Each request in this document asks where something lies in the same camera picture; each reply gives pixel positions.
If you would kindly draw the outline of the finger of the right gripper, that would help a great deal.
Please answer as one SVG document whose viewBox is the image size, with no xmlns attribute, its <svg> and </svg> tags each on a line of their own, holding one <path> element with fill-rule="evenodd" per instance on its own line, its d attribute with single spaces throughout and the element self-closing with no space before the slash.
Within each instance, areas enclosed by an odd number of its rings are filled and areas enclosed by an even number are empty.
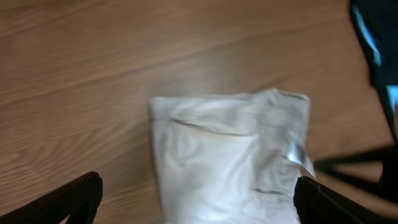
<svg viewBox="0 0 398 224">
<path fill-rule="evenodd" d="M 315 161 L 314 168 L 390 202 L 397 202 L 397 146 Z"/>
</svg>

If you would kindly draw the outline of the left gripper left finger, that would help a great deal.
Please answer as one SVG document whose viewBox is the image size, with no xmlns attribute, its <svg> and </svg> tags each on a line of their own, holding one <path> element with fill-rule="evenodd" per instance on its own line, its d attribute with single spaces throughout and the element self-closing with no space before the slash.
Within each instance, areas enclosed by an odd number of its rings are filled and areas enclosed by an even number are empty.
<svg viewBox="0 0 398 224">
<path fill-rule="evenodd" d="M 1 216 L 3 224 L 93 224 L 103 198 L 103 181 L 89 172 L 17 210 Z"/>
</svg>

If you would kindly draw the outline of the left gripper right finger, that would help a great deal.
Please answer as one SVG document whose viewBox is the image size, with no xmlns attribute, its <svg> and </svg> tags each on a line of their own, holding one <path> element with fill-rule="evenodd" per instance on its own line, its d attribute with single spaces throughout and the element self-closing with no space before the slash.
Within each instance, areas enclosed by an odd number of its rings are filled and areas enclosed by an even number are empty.
<svg viewBox="0 0 398 224">
<path fill-rule="evenodd" d="M 309 177 L 299 177 L 294 205 L 301 224 L 397 224 Z"/>
</svg>

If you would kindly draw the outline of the beige khaki shorts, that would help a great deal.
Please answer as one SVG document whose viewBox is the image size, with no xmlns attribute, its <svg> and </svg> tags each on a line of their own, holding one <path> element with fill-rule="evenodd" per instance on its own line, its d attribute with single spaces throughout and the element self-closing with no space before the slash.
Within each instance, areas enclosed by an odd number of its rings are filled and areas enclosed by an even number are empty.
<svg viewBox="0 0 398 224">
<path fill-rule="evenodd" d="M 154 162 L 164 223 L 298 223 L 310 99 L 275 88 L 155 97 Z"/>
</svg>

